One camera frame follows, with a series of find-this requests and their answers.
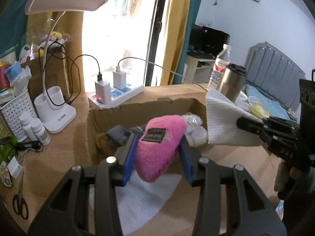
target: pink fuzzy object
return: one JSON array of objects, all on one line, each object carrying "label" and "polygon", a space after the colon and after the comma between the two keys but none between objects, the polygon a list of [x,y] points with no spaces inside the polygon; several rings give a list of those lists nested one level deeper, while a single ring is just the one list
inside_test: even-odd
[{"label": "pink fuzzy object", "polygon": [[144,181],[154,182],[166,171],[186,128],[179,115],[156,117],[148,122],[135,152],[135,169]]}]

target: white paper towel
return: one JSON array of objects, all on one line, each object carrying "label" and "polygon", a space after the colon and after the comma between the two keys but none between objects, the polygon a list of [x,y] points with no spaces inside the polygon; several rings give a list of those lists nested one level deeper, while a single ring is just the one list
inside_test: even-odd
[{"label": "white paper towel", "polygon": [[260,138],[237,128],[237,119],[241,116],[261,123],[262,120],[244,111],[232,103],[215,88],[206,95],[208,143],[230,146],[259,146]]},{"label": "white paper towel", "polygon": [[[178,174],[164,174],[154,183],[147,183],[134,171],[125,187],[116,187],[123,234],[130,234],[151,220],[170,198],[181,178]],[[94,193],[91,188],[89,203],[93,209]]]}]

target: screw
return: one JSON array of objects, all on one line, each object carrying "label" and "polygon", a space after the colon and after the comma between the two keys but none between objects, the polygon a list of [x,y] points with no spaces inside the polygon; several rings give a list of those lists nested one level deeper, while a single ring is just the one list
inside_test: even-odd
[{"label": "screw", "polygon": [[71,169],[72,169],[73,171],[78,172],[78,171],[81,170],[81,168],[82,168],[81,165],[78,165],[78,164],[77,164],[77,165],[73,165]]},{"label": "screw", "polygon": [[238,170],[238,171],[243,171],[244,170],[244,166],[242,164],[237,163],[235,165],[235,169]]},{"label": "screw", "polygon": [[106,158],[106,162],[107,163],[115,163],[116,162],[116,157],[114,157],[114,156],[109,156],[109,157],[107,157]]},{"label": "screw", "polygon": [[199,159],[199,162],[203,163],[203,164],[208,164],[209,163],[209,159],[207,157],[201,157]]}]

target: gray headboard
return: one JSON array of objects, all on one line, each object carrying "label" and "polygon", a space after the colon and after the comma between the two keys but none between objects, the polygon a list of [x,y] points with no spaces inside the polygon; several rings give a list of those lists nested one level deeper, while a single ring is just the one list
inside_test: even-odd
[{"label": "gray headboard", "polygon": [[259,43],[250,48],[245,67],[248,84],[286,110],[298,108],[299,80],[305,79],[305,73],[281,51],[267,42]]}]

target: television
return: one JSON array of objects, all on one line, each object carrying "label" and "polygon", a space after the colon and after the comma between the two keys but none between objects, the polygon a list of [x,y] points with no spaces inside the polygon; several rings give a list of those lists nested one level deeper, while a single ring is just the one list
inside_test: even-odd
[{"label": "television", "polygon": [[223,49],[223,44],[229,44],[230,35],[209,27],[193,25],[189,38],[191,51],[200,51],[217,56]]}]

